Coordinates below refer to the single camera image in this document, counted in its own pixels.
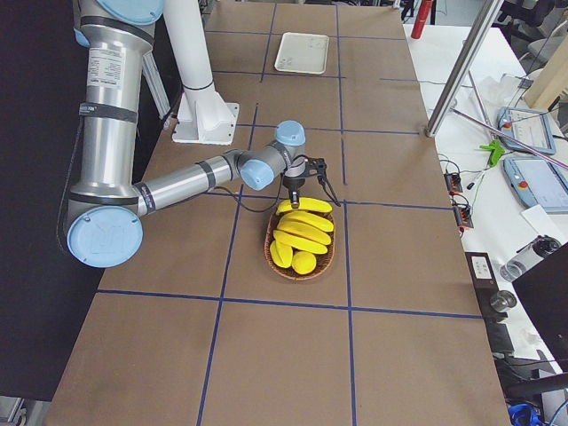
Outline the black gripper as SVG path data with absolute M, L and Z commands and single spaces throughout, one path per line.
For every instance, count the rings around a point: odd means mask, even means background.
M 309 165 L 306 159 L 294 160 L 284 173 L 283 185 L 288 189 L 290 206 L 298 209 L 300 205 L 300 188 L 309 176 Z

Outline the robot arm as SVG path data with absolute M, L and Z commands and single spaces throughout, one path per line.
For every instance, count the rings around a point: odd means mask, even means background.
M 77 1 L 75 38 L 89 51 L 86 99 L 80 105 L 83 158 L 68 196 L 70 253 L 93 267 L 129 260 L 143 239 L 142 216 L 234 179 L 259 191 L 282 177 L 292 201 L 307 173 L 305 133 L 281 122 L 259 151 L 229 150 L 188 168 L 134 183 L 132 168 L 140 84 L 148 72 L 154 25 L 164 20 L 183 86 L 175 140 L 229 145 L 239 108 L 216 90 L 200 7 L 195 1 Z

